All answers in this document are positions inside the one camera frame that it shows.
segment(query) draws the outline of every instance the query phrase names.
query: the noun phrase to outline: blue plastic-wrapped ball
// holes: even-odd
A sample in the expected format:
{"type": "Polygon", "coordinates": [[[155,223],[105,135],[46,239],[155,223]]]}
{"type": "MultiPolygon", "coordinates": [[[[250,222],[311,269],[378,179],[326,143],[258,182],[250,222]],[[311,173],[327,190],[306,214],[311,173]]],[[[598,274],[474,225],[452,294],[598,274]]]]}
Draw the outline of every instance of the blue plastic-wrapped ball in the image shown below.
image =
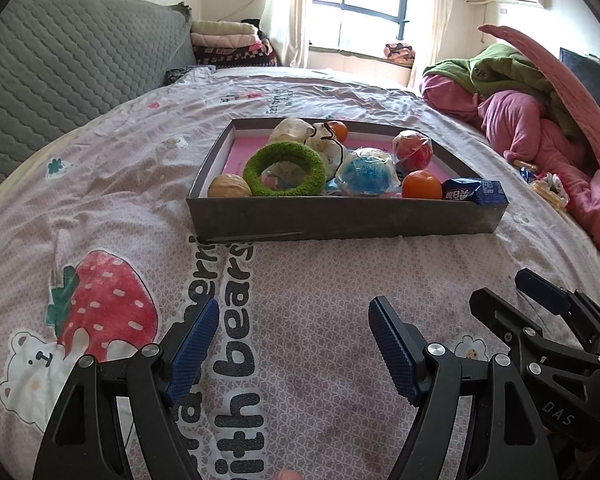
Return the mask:
{"type": "Polygon", "coordinates": [[[376,148],[358,148],[349,153],[335,181],[347,196],[394,196],[400,189],[394,160],[376,148]]]}

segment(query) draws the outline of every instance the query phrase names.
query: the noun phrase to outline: metal screw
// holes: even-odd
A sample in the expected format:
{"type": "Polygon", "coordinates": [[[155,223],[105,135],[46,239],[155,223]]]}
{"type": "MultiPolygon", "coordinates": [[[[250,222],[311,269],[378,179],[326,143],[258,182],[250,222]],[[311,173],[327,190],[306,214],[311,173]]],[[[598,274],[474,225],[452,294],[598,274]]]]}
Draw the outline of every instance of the metal screw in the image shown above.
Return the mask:
{"type": "Polygon", "coordinates": [[[160,351],[160,347],[155,343],[149,343],[142,347],[142,355],[144,357],[153,357],[160,351]]]}
{"type": "Polygon", "coordinates": [[[495,357],[495,361],[500,366],[509,366],[511,364],[511,359],[509,359],[509,357],[504,354],[497,354],[495,357]]]}
{"type": "Polygon", "coordinates": [[[445,353],[445,347],[443,347],[440,343],[431,343],[429,346],[427,346],[427,351],[429,351],[431,355],[442,355],[445,353]]]}
{"type": "Polygon", "coordinates": [[[531,363],[529,365],[529,371],[533,375],[540,375],[540,372],[542,371],[542,368],[540,367],[540,365],[538,363],[531,363]]]}
{"type": "Polygon", "coordinates": [[[78,366],[80,368],[89,368],[94,362],[92,355],[83,355],[80,359],[78,359],[78,366]]]}

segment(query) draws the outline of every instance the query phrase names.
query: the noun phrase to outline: green blanket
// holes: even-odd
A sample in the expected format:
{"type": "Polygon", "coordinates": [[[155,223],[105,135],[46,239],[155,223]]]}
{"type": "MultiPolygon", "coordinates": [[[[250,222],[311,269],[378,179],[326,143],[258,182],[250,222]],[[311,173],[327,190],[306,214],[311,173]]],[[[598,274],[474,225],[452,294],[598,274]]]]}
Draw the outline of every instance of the green blanket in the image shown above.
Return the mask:
{"type": "Polygon", "coordinates": [[[424,73],[449,77],[468,92],[485,98],[504,90],[529,94],[548,107],[565,136],[584,138],[551,83],[512,46],[495,43],[473,59],[447,59],[427,67],[424,73]]]}

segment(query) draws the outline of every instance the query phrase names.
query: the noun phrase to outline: printed strawberry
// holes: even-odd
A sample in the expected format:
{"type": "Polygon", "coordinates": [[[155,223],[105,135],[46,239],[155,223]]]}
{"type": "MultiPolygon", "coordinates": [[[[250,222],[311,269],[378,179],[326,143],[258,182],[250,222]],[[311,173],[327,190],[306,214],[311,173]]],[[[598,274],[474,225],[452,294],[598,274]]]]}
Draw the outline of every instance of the printed strawberry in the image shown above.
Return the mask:
{"type": "Polygon", "coordinates": [[[67,353],[79,328],[89,334],[87,353],[101,362],[112,341],[140,349],[157,332],[158,314],[144,283],[128,262],[106,251],[91,251],[77,267],[65,267],[51,299],[46,323],[67,353]]]}

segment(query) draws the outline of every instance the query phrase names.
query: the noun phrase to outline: red apple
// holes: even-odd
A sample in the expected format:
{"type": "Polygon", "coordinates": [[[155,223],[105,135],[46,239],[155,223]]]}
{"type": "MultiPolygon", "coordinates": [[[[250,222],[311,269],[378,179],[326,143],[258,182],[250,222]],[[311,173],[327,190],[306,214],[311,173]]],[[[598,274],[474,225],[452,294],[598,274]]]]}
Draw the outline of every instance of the red apple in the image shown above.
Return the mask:
{"type": "Polygon", "coordinates": [[[431,139],[417,130],[404,130],[392,142],[396,167],[404,173],[424,170],[433,158],[431,139]]]}

